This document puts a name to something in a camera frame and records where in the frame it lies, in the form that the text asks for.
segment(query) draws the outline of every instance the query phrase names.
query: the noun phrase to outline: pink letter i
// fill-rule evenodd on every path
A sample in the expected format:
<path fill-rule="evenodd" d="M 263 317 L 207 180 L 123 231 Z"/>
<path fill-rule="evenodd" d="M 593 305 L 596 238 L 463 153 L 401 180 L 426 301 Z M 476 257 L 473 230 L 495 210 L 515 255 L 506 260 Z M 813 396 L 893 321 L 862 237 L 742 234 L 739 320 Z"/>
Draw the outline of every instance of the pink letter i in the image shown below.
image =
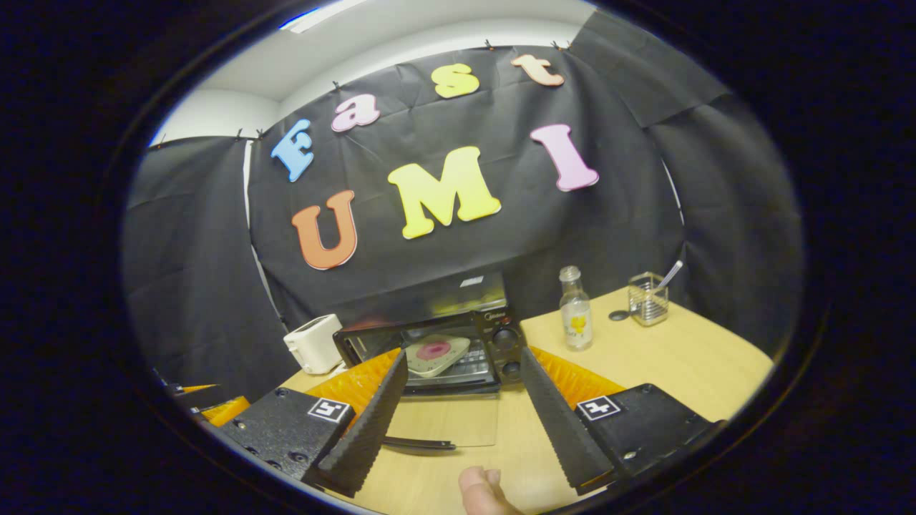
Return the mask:
<path fill-rule="evenodd" d="M 598 172 L 585 166 L 582 156 L 570 140 L 570 127 L 565 124 L 543 126 L 531 131 L 531 138 L 539 141 L 553 159 L 560 178 L 557 189 L 570 192 L 598 182 Z"/>

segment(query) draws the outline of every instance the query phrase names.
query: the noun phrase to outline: letter m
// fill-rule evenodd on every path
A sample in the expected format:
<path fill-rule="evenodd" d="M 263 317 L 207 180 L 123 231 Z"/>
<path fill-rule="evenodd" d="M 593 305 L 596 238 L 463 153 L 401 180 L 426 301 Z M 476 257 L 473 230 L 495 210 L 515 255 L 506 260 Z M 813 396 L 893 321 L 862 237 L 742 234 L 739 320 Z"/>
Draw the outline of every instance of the letter m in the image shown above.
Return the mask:
<path fill-rule="evenodd" d="M 404 204 L 407 224 L 401 233 L 407 239 L 427 235 L 435 223 L 426 217 L 422 206 L 442 225 L 452 224 L 455 195 L 461 203 L 458 218 L 465 222 L 483 218 L 499 211 L 499 200 L 490 195 L 484 176 L 477 166 L 480 149 L 456 148 L 445 156 L 442 179 L 437 181 L 420 165 L 402 166 L 388 174 L 388 182 L 398 186 Z"/>

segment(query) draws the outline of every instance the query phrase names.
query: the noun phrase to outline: white wall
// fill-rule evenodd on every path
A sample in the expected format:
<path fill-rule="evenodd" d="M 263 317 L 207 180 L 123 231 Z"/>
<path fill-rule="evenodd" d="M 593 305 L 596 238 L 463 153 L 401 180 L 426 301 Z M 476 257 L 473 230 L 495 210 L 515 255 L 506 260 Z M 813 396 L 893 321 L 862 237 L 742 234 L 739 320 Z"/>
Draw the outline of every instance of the white wall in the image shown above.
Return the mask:
<path fill-rule="evenodd" d="M 315 75 L 280 102 L 277 120 L 333 89 L 373 71 L 442 52 L 484 46 L 541 45 L 556 41 L 562 47 L 579 33 L 579 25 L 540 19 L 488 19 L 435 27 L 379 45 Z"/>
<path fill-rule="evenodd" d="M 241 136 L 257 137 L 256 129 L 277 123 L 278 108 L 278 102 L 251 93 L 197 89 L 172 111 L 150 145 L 184 137 L 235 136 L 240 128 Z"/>

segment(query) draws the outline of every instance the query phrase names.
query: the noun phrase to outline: white toaster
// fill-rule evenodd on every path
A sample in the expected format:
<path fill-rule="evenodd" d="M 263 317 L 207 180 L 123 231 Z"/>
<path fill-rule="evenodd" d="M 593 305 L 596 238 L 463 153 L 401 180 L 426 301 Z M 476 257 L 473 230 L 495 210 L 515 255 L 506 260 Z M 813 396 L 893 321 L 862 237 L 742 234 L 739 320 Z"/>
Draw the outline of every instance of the white toaster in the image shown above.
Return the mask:
<path fill-rule="evenodd" d="M 340 329 L 337 315 L 326 314 L 283 336 L 283 341 L 306 374 L 326 374 L 342 361 L 333 339 Z"/>

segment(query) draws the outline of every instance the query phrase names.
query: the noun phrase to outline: white ceiling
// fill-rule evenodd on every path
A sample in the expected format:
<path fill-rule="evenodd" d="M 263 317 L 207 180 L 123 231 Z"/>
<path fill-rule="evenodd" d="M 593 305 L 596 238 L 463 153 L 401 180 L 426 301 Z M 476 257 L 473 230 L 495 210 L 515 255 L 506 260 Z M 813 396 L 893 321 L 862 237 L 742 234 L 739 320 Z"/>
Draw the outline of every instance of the white ceiling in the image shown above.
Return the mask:
<path fill-rule="evenodd" d="M 361 52 L 436 27 L 526 18 L 580 27 L 594 12 L 582 0 L 367 0 L 302 34 L 278 30 L 200 84 L 282 102 L 314 76 Z M 480 35 L 484 45 L 486 33 Z M 491 39 L 493 44 L 500 44 Z M 566 45 L 566 41 L 557 41 Z"/>

